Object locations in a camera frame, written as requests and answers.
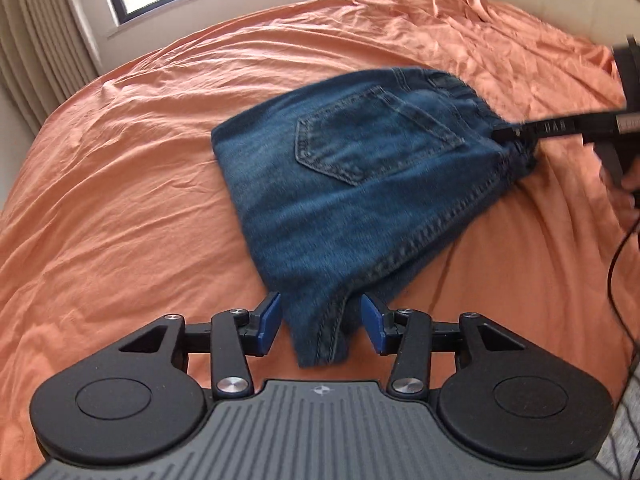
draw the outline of blue denim jeans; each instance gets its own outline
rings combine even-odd
[[[534,165],[507,123],[437,70],[348,73],[212,131],[252,259],[302,367],[343,360],[357,299],[390,301]]]

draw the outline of metal screw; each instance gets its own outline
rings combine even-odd
[[[416,394],[424,388],[424,383],[415,377],[396,379],[391,387],[399,394]]]
[[[239,394],[249,387],[249,383],[242,377],[225,377],[219,380],[216,386],[221,392],[225,392],[226,394]]]

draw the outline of person's hand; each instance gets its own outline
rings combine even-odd
[[[636,156],[631,169],[622,179],[622,189],[613,184],[611,175],[604,166],[600,170],[600,179],[607,187],[607,195],[620,227],[629,231],[640,216],[640,209],[634,208],[635,201],[631,195],[631,192],[640,189],[640,156]]]

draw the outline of crumpled sheet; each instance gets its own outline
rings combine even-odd
[[[429,66],[504,118],[625,105],[610,50],[486,0],[313,0],[196,32],[92,82],[36,139],[0,220],[0,478],[42,457],[28,405],[51,375],[166,313],[204,322],[265,294],[209,142],[227,118],[341,73]],[[406,288],[395,306],[456,321],[475,310],[601,380],[618,399],[631,346],[606,298],[623,237],[580,137],[542,142],[539,166]],[[638,334],[640,253],[614,294]],[[437,355],[432,386],[453,371]],[[209,384],[206,356],[190,371]],[[266,377],[386,380],[364,332],[350,359],[296,366],[284,327],[250,359]]]

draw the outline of denim fabric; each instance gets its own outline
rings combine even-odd
[[[533,145],[436,70],[348,73],[220,124],[212,145],[302,367],[343,360],[357,298],[389,301],[535,164]]]

